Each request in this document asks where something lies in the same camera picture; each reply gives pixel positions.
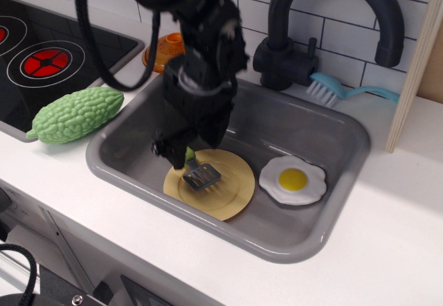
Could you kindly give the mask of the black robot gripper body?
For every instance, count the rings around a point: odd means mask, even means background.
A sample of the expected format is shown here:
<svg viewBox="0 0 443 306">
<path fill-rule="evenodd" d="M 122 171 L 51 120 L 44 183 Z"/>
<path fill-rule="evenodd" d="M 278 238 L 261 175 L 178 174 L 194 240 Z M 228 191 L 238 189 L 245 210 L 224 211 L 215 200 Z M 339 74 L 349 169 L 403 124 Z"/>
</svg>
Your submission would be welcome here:
<svg viewBox="0 0 443 306">
<path fill-rule="evenodd" d="M 167 105 L 165 122 L 154 135 L 154 140 L 176 139 L 188 146 L 197 137 L 203 140 L 199 127 L 211 115 L 231 114 L 237 79 L 232 75 L 212 91 L 197 91 L 189 86 L 192 79 L 185 73 L 185 63 L 186 57 L 180 55 L 166 64 L 162 83 Z"/>
</svg>

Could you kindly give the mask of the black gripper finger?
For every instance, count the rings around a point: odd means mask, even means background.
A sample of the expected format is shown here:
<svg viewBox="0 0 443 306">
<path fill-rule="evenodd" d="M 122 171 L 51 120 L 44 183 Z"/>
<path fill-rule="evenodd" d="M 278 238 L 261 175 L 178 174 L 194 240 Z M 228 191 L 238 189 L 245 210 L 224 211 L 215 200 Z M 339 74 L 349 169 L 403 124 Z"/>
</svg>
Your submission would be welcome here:
<svg viewBox="0 0 443 306">
<path fill-rule="evenodd" d="M 176 139 L 155 140 L 152 151 L 155 155 L 167 159 L 175 170 L 182 169 L 194 158 L 194 151 Z"/>
<path fill-rule="evenodd" d="M 230 114 L 211 115 L 199 127 L 200 137 L 211 147 L 216 148 L 221 143 L 230 120 Z"/>
</svg>

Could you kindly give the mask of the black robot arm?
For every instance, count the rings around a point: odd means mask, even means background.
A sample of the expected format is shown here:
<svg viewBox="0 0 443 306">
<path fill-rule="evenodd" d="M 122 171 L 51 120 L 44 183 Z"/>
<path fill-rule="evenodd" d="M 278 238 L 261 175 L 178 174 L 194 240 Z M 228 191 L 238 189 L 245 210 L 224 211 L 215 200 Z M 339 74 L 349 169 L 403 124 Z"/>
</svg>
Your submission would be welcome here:
<svg viewBox="0 0 443 306">
<path fill-rule="evenodd" d="M 181 169 L 190 142 L 200 138 L 216 148 L 228 127 L 236 75 L 248 62 L 241 17 L 232 0 L 136 1 L 169 12 L 180 25 L 185 52 L 165 66 L 163 98 L 170 110 L 153 149 Z"/>
</svg>

